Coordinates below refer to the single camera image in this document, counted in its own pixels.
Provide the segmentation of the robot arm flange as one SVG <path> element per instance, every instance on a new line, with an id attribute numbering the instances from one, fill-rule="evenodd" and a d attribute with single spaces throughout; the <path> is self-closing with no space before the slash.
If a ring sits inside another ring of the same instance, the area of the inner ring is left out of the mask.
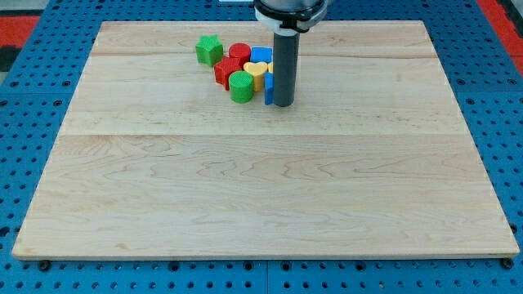
<path id="1" fill-rule="evenodd" d="M 256 19 L 274 33 L 306 33 L 327 14 L 331 0 L 254 0 Z"/>

